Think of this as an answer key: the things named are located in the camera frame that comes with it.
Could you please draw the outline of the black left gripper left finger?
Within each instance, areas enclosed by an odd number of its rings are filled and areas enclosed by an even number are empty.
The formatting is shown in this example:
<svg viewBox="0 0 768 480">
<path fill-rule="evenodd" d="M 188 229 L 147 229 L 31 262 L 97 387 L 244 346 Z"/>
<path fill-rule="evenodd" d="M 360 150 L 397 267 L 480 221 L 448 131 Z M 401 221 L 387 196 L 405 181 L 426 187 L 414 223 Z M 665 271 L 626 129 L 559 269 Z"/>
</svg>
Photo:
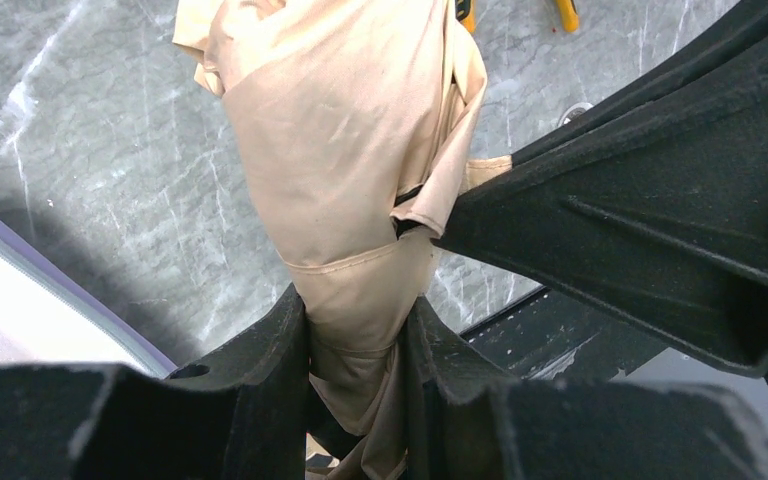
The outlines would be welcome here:
<svg viewBox="0 0 768 480">
<path fill-rule="evenodd" d="M 155 379 L 122 364 L 0 366 L 0 479 L 300 479 L 304 305 Z"/>
</svg>

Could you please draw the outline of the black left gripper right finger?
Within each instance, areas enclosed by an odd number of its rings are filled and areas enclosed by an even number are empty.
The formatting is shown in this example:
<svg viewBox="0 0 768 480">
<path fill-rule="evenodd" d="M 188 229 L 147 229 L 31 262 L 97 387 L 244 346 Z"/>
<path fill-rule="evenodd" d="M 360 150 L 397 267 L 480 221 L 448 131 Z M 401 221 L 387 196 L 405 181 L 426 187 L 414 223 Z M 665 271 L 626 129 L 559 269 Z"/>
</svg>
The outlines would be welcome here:
<svg viewBox="0 0 768 480">
<path fill-rule="evenodd" d="M 413 479 L 768 479 L 768 433 L 724 388 L 520 379 L 425 299 L 402 340 Z"/>
</svg>

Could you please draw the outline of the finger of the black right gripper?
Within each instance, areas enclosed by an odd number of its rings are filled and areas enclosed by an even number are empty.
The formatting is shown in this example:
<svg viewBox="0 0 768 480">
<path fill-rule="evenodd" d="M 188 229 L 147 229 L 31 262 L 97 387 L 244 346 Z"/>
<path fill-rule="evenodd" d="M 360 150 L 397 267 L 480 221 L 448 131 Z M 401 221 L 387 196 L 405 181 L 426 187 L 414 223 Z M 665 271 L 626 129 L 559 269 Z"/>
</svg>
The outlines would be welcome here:
<svg viewBox="0 0 768 480">
<path fill-rule="evenodd" d="M 768 378 L 768 39 L 466 193 L 441 243 Z"/>
<path fill-rule="evenodd" d="M 708 74 L 768 36 L 768 0 L 743 0 L 649 73 L 512 154 L 517 166 L 561 147 Z"/>
</svg>

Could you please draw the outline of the beige umbrella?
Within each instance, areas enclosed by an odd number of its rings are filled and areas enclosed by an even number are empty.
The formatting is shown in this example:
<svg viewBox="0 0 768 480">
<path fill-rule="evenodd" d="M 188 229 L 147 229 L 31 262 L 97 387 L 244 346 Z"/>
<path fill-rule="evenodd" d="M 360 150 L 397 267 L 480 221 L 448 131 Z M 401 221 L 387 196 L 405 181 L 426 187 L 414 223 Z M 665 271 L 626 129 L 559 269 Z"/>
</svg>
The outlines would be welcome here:
<svg viewBox="0 0 768 480">
<path fill-rule="evenodd" d="M 453 1 L 182 1 L 174 43 L 235 132 L 251 201 L 310 324 L 310 381 L 358 442 L 328 479 L 396 479 L 399 333 L 473 159 L 487 87 Z"/>
</svg>

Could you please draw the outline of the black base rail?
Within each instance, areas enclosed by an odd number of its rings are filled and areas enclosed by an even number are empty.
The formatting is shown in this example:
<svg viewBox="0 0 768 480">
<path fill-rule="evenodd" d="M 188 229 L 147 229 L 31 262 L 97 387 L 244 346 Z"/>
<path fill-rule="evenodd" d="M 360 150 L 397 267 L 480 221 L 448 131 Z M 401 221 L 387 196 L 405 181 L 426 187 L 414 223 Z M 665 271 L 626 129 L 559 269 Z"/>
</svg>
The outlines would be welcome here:
<svg viewBox="0 0 768 480">
<path fill-rule="evenodd" d="M 522 378 L 622 378 L 666 349 L 633 326 L 542 287 L 461 337 Z"/>
</svg>

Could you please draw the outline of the yellow handled pliers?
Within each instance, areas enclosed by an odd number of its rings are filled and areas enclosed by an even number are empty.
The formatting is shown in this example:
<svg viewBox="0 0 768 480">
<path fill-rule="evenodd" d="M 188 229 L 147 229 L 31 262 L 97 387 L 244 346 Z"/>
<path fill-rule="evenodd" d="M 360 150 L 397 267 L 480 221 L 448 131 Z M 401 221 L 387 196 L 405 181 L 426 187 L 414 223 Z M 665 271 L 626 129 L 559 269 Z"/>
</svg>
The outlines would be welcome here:
<svg viewBox="0 0 768 480">
<path fill-rule="evenodd" d="M 479 22 L 490 13 L 489 10 L 478 14 L 478 1 L 457 0 L 454 2 L 457 20 L 470 34 L 474 34 Z M 531 21 L 549 29 L 551 33 L 564 31 L 577 32 L 580 28 L 580 14 L 572 0 L 556 1 L 513 1 L 509 11 L 511 18 Z"/>
</svg>

